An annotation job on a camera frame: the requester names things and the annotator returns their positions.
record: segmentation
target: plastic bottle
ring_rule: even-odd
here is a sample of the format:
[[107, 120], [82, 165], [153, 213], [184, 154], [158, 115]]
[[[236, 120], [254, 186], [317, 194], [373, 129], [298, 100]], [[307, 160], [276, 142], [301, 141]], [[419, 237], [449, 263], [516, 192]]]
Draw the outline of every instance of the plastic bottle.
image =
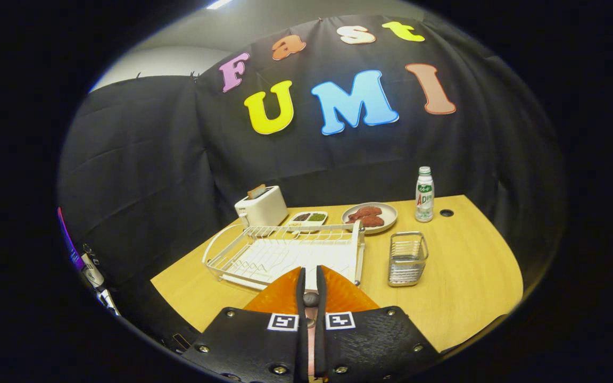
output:
[[428, 166], [418, 169], [418, 182], [416, 183], [416, 220], [429, 222], [434, 211], [434, 181], [432, 171]]

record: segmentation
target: white tray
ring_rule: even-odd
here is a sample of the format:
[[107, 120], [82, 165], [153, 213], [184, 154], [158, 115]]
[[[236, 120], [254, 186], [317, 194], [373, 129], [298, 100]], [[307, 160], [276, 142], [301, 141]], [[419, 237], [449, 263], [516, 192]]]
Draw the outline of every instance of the white tray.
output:
[[[309, 214], [308, 218], [306, 221], [295, 221], [295, 218], [299, 217], [300, 215], [303, 214]], [[311, 218], [312, 215], [314, 214], [323, 214], [325, 215], [325, 217], [323, 218], [323, 220], [320, 221], [309, 221], [309, 218]], [[294, 232], [294, 231], [303, 231], [300, 228], [302, 228], [302, 226], [320, 226], [323, 223], [326, 222], [326, 220], [328, 220], [328, 213], [325, 211], [300, 211], [299, 213], [293, 215], [289, 221], [287, 221], [287, 223], [283, 226], [287, 226], [290, 229], [288, 231], [290, 232]]]

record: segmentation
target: metal basket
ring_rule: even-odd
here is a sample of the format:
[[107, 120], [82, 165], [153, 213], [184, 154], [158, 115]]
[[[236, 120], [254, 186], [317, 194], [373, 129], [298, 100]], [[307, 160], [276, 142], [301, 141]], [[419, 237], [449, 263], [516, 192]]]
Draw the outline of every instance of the metal basket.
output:
[[250, 226], [212, 259], [202, 263], [219, 281], [264, 289], [295, 267], [306, 268], [306, 289], [317, 289], [316, 266], [324, 265], [358, 285], [365, 249], [360, 221], [343, 225]]
[[392, 287], [418, 283], [429, 257], [427, 242], [421, 232], [398, 232], [390, 238], [389, 279]]

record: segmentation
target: stainless steel container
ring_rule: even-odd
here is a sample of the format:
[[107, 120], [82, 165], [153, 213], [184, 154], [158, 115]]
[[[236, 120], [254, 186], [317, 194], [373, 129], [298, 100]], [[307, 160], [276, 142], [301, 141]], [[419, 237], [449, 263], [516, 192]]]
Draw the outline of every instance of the stainless steel container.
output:
[[413, 286], [423, 275], [429, 253], [421, 232], [398, 232], [390, 238], [390, 266], [387, 284]]

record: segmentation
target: letter a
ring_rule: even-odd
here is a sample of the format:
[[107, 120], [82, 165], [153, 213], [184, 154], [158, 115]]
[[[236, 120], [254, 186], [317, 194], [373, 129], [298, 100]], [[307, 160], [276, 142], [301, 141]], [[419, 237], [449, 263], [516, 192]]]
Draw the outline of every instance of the letter a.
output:
[[271, 49], [273, 50], [273, 59], [278, 61], [282, 60], [292, 53], [297, 53], [307, 46], [305, 42], [302, 42], [297, 35], [285, 36], [273, 44]]

